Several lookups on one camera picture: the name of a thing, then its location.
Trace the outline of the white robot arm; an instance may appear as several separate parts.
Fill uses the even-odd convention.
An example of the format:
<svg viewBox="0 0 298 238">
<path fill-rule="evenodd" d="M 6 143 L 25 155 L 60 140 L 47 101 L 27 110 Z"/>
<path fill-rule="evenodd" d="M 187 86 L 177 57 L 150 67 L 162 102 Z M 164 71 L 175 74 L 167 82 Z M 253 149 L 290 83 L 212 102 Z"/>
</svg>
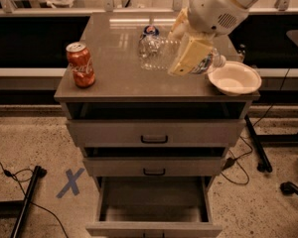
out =
<svg viewBox="0 0 298 238">
<path fill-rule="evenodd" d="M 170 74 L 197 73 L 199 67 L 217 67 L 225 59 L 214 47 L 213 39 L 230 34 L 258 0 L 189 0 L 178 14 L 168 39 L 179 41 L 176 56 L 168 68 Z"/>
</svg>

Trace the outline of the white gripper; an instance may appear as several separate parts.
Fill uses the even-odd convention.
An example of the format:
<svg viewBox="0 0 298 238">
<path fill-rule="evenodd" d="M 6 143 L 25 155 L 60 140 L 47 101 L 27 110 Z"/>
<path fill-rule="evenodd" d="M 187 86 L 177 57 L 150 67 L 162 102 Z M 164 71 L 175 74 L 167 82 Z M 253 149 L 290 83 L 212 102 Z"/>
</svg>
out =
<svg viewBox="0 0 298 238">
<path fill-rule="evenodd" d="M 181 41 L 177 55 L 168 68 L 168 73 L 185 75 L 191 72 L 213 49 L 214 34 L 188 32 L 188 9 L 183 8 L 172 25 L 168 38 Z"/>
</svg>

